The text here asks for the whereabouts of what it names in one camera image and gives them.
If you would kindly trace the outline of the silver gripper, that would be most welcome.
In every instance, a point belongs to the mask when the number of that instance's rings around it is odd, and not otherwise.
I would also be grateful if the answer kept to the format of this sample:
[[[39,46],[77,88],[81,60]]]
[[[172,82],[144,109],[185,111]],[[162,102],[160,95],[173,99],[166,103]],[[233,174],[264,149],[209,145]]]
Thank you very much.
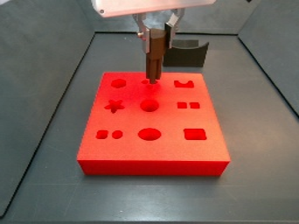
[[[184,9],[194,6],[213,4],[216,0],[90,0],[91,7],[102,18],[133,15],[137,25],[137,37],[142,40],[144,53],[149,53],[149,29],[145,26],[145,13],[172,10],[169,20],[164,23],[166,33],[165,43],[170,49],[178,23],[182,19]]]

